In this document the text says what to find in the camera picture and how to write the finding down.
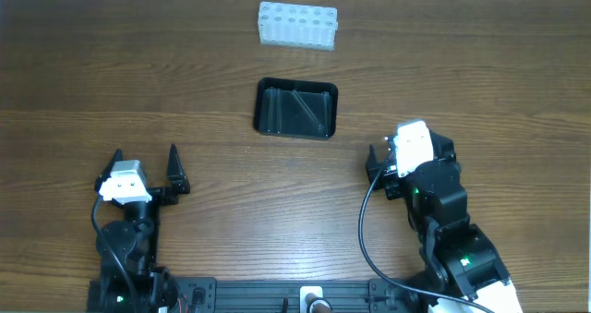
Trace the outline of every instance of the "green light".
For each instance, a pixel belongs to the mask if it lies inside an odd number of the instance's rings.
[[[462,259],[460,259],[460,262],[462,263],[462,266],[467,266],[470,264],[470,259],[468,257],[463,257]]]

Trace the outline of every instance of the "wooden table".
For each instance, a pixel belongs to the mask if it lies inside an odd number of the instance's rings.
[[[174,274],[375,277],[368,145],[421,117],[523,308],[587,310],[591,0],[272,0],[337,7],[334,52],[260,46],[260,1],[2,0],[0,309],[83,310],[94,179],[121,148],[163,184],[172,142],[193,186],[162,210]],[[336,134],[257,133],[263,77],[336,84]],[[401,201],[378,192],[366,229],[388,274],[422,269]]]

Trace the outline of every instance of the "wooden tabletop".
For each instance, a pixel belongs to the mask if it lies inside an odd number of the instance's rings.
[[[368,146],[420,117],[524,310],[587,310],[591,0],[269,0],[337,7],[334,52],[260,46],[260,1],[1,0],[0,309],[83,310],[94,179],[120,148],[161,185],[171,143],[193,188],[162,209],[173,274],[375,277]],[[334,83],[334,136],[256,132],[263,77]],[[366,236],[389,275],[423,268],[402,201],[377,192]]]

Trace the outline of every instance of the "black cable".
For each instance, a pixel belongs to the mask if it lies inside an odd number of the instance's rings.
[[[390,277],[386,276],[386,274],[384,274],[383,272],[381,272],[380,269],[378,269],[378,267],[373,263],[373,261],[369,257],[368,250],[366,249],[366,244],[363,241],[363,219],[364,219],[364,216],[366,214],[366,208],[368,206],[369,196],[371,196],[371,191],[373,191],[373,187],[378,182],[378,179],[380,179],[382,173],[386,170],[386,166],[387,165],[388,165],[388,163],[387,162],[384,162],[384,164],[378,170],[376,176],[371,181],[371,185],[369,185],[369,188],[368,188],[368,193],[366,193],[366,196],[363,199],[363,204],[361,205],[361,211],[359,212],[359,229],[358,229],[359,246],[361,247],[361,253],[363,253],[363,257],[368,262],[369,267],[372,270],[374,270],[374,272],[377,273],[378,276],[380,276],[387,283],[390,283],[390,284],[392,284],[394,286],[397,286],[397,287],[400,287],[402,289],[405,289],[406,291],[411,291],[411,292],[417,293],[419,295],[426,295],[426,296],[431,296],[431,297],[435,297],[435,298],[447,299],[447,300],[451,300],[451,301],[456,302],[456,303],[460,303],[460,304],[464,304],[464,305],[468,305],[468,306],[471,306],[471,307],[478,308],[478,309],[482,310],[483,312],[494,313],[492,310],[490,310],[490,309],[488,309],[486,307],[483,307],[483,306],[481,306],[481,305],[479,305],[477,303],[473,303],[471,301],[468,301],[468,300],[465,300],[465,299],[462,299],[462,298],[456,298],[456,297],[453,297],[453,296],[450,296],[450,295],[437,294],[437,293],[433,293],[433,292],[430,292],[430,291],[427,291],[427,290],[416,289],[416,288],[414,288],[412,286],[408,286],[408,285],[405,285],[405,284],[402,284],[402,283],[398,283],[394,279],[391,279]]]
[[[101,201],[103,201],[103,199],[99,195],[99,197],[96,199],[96,202],[94,202],[94,207],[92,207],[92,215],[90,216],[90,219],[92,220],[92,226],[94,226],[94,231],[96,231],[96,235],[99,236],[99,238],[103,242],[103,245],[107,248],[107,251],[109,251],[109,254],[111,255],[111,258],[117,265],[117,268],[119,269],[119,271],[121,271],[121,275],[123,276],[123,279],[126,281],[127,287],[129,288],[129,296],[131,300],[131,305],[133,307],[133,311],[135,313],[138,313],[138,292],[136,291],[136,287],[133,285],[133,282],[131,282],[129,275],[127,275],[126,269],[123,267],[123,264],[121,264],[121,261],[113,251],[113,248],[105,240],[103,231],[101,231],[99,224],[96,222],[96,211],[99,209]]]

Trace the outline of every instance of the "black plastic tray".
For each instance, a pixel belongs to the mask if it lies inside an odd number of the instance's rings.
[[[328,139],[336,130],[338,98],[332,83],[263,78],[254,127],[265,135]]]

